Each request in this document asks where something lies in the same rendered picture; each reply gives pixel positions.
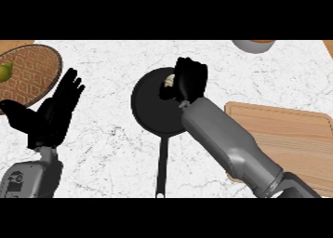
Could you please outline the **black frying pan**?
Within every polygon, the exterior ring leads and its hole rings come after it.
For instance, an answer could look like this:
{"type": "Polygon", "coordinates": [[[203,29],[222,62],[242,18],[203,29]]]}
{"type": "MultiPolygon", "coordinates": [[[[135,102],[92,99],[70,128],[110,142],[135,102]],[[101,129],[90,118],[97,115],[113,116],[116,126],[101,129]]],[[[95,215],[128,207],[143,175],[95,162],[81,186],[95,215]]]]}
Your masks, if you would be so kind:
{"type": "Polygon", "coordinates": [[[153,70],[140,79],[131,95],[132,114],[141,127],[160,139],[160,158],[157,172],[156,197],[166,197],[168,185],[168,141],[187,130],[183,126],[183,111],[180,103],[162,100],[160,85],[172,75],[171,67],[153,70]]]}

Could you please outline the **brown patterned round placemat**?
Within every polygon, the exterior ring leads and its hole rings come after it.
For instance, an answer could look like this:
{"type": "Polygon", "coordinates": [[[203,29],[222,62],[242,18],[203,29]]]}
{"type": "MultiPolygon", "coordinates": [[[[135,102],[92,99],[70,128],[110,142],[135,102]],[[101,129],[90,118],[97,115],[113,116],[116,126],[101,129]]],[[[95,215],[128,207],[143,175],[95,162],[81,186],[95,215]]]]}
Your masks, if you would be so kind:
{"type": "Polygon", "coordinates": [[[51,46],[33,44],[20,46],[0,55],[0,65],[10,61],[13,76],[0,83],[0,100],[13,99],[29,107],[48,95],[59,82],[63,57],[51,46]]]}

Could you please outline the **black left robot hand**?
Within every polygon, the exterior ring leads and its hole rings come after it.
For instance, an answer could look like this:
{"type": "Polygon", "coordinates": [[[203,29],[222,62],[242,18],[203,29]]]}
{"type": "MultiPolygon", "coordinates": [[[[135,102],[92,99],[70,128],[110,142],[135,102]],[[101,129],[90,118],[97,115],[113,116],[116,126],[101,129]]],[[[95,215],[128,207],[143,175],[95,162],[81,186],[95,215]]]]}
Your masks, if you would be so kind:
{"type": "Polygon", "coordinates": [[[29,135],[32,150],[42,146],[57,148],[64,142],[72,113],[85,88],[78,71],[70,68],[53,97],[44,101],[38,111],[11,99],[0,101],[0,110],[8,116],[11,127],[29,135]]]}

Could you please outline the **grey bowl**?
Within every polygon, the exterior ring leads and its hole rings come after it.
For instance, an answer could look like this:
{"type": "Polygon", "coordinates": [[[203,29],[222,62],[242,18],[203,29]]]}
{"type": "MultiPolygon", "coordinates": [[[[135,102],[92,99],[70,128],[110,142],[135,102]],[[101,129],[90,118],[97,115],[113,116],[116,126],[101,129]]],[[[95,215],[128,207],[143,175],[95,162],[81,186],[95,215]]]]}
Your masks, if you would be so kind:
{"type": "Polygon", "coordinates": [[[252,54],[265,53],[273,47],[276,41],[274,40],[234,40],[233,41],[237,48],[240,48],[245,52],[252,54]]]}

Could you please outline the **green pear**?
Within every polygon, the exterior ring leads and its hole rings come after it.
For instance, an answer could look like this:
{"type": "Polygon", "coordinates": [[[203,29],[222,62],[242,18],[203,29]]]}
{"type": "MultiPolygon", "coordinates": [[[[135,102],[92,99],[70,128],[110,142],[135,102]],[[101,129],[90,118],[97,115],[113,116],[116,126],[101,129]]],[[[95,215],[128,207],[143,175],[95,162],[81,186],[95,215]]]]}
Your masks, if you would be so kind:
{"type": "Polygon", "coordinates": [[[13,76],[13,62],[0,65],[0,83],[7,82],[13,76]]]}

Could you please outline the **wooden cutting board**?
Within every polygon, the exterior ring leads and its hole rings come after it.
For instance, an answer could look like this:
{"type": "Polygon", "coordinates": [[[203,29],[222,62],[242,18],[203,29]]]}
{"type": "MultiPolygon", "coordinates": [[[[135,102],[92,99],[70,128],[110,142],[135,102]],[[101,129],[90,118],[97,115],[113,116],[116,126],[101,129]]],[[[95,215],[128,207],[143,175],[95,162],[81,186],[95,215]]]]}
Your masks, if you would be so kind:
{"type": "Polygon", "coordinates": [[[225,113],[261,149],[321,196],[333,197],[333,119],[321,112],[228,102],[225,113]]]}

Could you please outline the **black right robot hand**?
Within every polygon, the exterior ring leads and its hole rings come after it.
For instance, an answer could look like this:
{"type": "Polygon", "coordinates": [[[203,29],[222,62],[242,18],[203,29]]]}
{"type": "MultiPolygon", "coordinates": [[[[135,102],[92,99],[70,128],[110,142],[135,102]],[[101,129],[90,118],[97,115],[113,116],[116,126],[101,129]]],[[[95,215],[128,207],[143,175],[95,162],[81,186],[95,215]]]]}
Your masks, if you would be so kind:
{"type": "Polygon", "coordinates": [[[191,58],[178,58],[174,74],[174,85],[160,86],[160,99],[193,103],[205,96],[208,66],[191,58]]]}

